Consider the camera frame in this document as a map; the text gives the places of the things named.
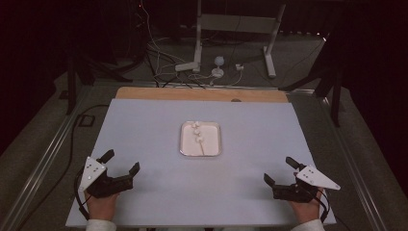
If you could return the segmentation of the metal floor rail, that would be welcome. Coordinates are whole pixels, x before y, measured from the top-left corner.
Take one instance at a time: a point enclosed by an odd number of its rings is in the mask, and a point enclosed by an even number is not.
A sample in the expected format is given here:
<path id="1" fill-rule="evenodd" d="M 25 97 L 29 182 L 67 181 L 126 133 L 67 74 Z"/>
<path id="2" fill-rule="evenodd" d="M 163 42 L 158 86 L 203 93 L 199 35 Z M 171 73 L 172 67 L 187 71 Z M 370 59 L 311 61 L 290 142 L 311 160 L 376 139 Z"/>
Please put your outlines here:
<path id="1" fill-rule="evenodd" d="M 353 159 L 352 153 L 347 146 L 342 131 L 337 127 L 331 118 L 331 106 L 327 98 L 317 98 L 317 101 L 323 111 L 324 119 L 332 130 L 333 136 L 341 149 L 341 156 L 344 159 L 346 171 L 353 183 L 354 189 L 360 199 L 360 202 L 366 212 L 373 231 L 389 231 L 384 219 L 380 216 L 378 208 L 371 196 L 370 190 L 363 179 L 363 176 Z"/>
<path id="2" fill-rule="evenodd" d="M 31 175 L 28 177 L 17 199 L 5 216 L 5 219 L 0 224 L 0 231 L 15 231 L 20 222 L 23 220 L 29 205 L 37 193 L 48 169 L 53 164 L 55 157 L 57 156 L 68 132 L 70 131 L 70 127 L 74 123 L 75 117 L 79 114 L 79 108 L 83 104 L 84 100 L 88 97 L 90 90 L 91 86 L 84 86 L 77 94 L 76 105 L 73 107 L 71 113 L 64 117 L 62 125 L 59 127 L 56 135 L 53 137 L 53 140 L 47 146 L 46 151 L 39 159 Z"/>

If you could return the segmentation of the black metal stand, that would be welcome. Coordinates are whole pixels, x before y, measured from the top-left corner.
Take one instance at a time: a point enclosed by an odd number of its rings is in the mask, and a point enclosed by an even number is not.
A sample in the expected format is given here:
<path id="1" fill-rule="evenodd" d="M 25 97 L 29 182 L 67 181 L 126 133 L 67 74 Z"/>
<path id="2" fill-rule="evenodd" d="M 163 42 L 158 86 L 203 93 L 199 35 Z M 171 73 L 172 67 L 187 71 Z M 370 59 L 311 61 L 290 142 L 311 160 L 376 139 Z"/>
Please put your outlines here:
<path id="1" fill-rule="evenodd" d="M 340 126 L 339 109 L 344 69 L 344 51 L 342 46 L 343 43 L 340 36 L 335 32 L 330 33 L 308 75 L 288 86 L 278 88 L 283 91 L 293 91 L 319 79 L 314 96 L 326 97 L 329 91 L 332 91 L 330 116 L 337 127 Z"/>
<path id="2" fill-rule="evenodd" d="M 95 76 L 92 73 L 93 69 L 101 71 L 118 82 L 129 83 L 130 79 L 126 79 L 117 72 L 108 69 L 101 63 L 92 59 L 89 55 L 82 52 L 78 48 L 72 48 L 67 52 L 67 91 L 65 97 L 67 99 L 66 113 L 70 115 L 77 104 L 77 83 L 79 79 L 83 85 L 91 86 L 95 81 Z"/>

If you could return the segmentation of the white power strip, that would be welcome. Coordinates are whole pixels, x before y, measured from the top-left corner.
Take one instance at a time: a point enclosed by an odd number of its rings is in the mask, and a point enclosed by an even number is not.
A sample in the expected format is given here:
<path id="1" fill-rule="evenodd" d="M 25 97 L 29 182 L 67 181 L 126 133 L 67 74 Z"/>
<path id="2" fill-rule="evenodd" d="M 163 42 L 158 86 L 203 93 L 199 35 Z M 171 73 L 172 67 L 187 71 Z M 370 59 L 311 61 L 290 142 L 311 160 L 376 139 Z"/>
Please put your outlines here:
<path id="1" fill-rule="evenodd" d="M 185 63 L 185 64 L 177 64 L 175 66 L 176 72 L 186 71 L 186 70 L 193 70 L 199 68 L 199 64 L 196 62 Z"/>

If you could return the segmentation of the wooden table board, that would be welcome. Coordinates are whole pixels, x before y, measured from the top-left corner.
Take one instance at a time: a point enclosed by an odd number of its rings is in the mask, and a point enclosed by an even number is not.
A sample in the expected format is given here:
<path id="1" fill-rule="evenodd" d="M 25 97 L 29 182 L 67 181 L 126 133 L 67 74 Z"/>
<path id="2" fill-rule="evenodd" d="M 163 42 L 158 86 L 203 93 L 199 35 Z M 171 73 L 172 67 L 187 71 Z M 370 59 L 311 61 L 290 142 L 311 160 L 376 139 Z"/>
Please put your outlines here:
<path id="1" fill-rule="evenodd" d="M 122 87 L 116 92 L 115 98 L 222 102 L 289 102 L 286 94 L 279 90 L 204 90 Z"/>

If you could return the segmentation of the person's right hand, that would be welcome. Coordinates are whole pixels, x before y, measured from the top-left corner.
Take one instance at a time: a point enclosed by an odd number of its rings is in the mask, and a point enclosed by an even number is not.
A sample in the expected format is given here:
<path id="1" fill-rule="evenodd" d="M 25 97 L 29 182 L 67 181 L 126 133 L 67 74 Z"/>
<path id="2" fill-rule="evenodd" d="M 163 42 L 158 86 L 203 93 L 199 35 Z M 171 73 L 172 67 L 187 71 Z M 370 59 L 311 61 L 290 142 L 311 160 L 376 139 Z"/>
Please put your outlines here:
<path id="1" fill-rule="evenodd" d="M 319 218 L 320 198 L 321 192 L 318 192 L 317 197 L 309 203 L 289 202 L 299 224 Z"/>

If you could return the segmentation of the white metal stand frame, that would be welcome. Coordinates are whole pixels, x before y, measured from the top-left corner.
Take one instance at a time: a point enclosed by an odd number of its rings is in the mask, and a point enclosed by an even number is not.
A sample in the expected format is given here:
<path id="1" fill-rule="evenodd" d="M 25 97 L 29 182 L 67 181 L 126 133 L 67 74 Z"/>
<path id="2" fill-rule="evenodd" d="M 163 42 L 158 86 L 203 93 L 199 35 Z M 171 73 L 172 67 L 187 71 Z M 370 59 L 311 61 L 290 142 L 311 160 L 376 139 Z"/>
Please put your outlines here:
<path id="1" fill-rule="evenodd" d="M 194 68 L 192 71 L 194 73 L 200 72 L 202 58 L 201 32 L 203 30 L 270 34 L 269 43 L 263 48 L 263 53 L 268 77 L 274 78 L 276 76 L 276 70 L 271 51 L 278 35 L 285 9 L 286 5 L 284 3 L 280 4 L 277 15 L 274 17 L 211 14 L 202 12 L 202 0 L 197 0 L 196 40 L 193 56 Z"/>

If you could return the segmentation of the black floor box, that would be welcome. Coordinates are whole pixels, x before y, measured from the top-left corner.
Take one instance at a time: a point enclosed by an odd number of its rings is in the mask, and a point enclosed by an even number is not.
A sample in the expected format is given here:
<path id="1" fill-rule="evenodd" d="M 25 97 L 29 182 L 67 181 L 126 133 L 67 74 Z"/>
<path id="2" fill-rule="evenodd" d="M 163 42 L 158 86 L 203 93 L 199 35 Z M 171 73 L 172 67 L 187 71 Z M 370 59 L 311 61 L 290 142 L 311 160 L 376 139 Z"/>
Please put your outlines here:
<path id="1" fill-rule="evenodd" d="M 79 120 L 79 127 L 92 127 L 95 121 L 94 115 L 81 115 Z"/>

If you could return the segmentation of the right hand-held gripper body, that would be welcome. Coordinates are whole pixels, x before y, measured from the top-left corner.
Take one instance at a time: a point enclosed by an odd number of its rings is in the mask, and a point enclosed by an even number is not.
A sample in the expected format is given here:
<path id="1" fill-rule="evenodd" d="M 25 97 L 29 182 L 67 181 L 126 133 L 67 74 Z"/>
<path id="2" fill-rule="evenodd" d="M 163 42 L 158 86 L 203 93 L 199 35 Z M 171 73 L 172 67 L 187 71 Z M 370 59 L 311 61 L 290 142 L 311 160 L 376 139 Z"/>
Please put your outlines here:
<path id="1" fill-rule="evenodd" d="M 317 197 L 319 188 L 339 191 L 341 186 L 313 166 L 302 166 L 291 185 L 278 185 L 271 181 L 274 199 L 309 203 Z"/>

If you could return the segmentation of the wooden skewer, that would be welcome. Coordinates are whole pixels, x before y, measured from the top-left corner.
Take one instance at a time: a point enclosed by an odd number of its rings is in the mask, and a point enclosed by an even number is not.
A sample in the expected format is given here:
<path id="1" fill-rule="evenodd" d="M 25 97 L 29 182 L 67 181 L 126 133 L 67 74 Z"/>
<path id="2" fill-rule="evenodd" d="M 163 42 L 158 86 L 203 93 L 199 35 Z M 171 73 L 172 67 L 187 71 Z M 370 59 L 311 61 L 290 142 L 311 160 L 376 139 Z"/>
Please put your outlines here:
<path id="1" fill-rule="evenodd" d="M 205 151 L 204 151 L 204 146 L 203 146 L 203 142 L 202 143 L 198 143 L 200 146 L 200 150 L 201 150 L 201 154 L 205 155 Z"/>

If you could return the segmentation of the white metal-rimmed tray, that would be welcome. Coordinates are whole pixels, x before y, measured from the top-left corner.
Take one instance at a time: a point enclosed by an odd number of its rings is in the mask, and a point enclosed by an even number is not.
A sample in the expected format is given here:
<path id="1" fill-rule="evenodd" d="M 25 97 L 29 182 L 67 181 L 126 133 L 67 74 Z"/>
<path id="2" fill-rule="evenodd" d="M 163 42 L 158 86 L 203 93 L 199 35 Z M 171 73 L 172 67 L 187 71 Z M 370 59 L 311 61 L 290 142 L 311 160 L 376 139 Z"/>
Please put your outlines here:
<path id="1" fill-rule="evenodd" d="M 186 121 L 181 126 L 180 152 L 187 157 L 215 157 L 221 153 L 220 127 L 216 122 L 199 121 L 201 135 L 204 138 L 205 155 L 201 154 L 200 146 L 195 141 L 191 127 L 193 121 Z"/>

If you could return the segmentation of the small white globe device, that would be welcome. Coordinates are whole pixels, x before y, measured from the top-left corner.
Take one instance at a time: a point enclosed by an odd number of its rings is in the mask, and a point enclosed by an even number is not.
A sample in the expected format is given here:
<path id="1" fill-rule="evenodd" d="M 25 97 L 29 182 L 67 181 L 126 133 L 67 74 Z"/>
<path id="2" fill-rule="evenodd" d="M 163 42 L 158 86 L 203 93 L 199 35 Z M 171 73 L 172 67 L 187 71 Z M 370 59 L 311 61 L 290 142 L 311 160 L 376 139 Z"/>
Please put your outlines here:
<path id="1" fill-rule="evenodd" d="M 224 65 L 224 58 L 222 56 L 217 56 L 215 58 L 215 65 L 217 66 L 212 70 L 212 75 L 217 78 L 221 78 L 224 75 L 224 71 L 221 68 Z"/>

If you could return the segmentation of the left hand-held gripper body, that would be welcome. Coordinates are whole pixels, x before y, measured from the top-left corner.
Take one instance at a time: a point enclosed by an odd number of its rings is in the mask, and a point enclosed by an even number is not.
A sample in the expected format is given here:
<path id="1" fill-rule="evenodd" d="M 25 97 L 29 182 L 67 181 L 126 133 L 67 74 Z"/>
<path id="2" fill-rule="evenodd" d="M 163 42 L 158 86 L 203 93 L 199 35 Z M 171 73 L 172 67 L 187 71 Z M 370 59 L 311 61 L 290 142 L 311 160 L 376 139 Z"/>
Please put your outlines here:
<path id="1" fill-rule="evenodd" d="M 80 192 L 87 191 L 96 198 L 102 198 L 133 188 L 134 169 L 131 168 L 127 175 L 110 177 L 105 166 L 110 160 L 111 157 L 87 157 L 80 181 Z"/>

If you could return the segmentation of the person's left hand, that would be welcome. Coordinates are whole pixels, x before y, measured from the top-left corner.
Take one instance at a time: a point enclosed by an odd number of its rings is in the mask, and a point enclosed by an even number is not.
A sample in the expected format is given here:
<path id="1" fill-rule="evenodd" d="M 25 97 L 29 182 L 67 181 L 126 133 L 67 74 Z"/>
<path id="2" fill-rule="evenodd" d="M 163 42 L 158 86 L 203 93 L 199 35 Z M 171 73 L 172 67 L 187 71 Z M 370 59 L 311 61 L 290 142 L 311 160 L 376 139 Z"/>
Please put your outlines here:
<path id="1" fill-rule="evenodd" d="M 108 197 L 96 198 L 88 192 L 84 192 L 90 219 L 101 219 L 112 221 L 115 217 L 115 206 L 119 194 L 112 194 Z"/>

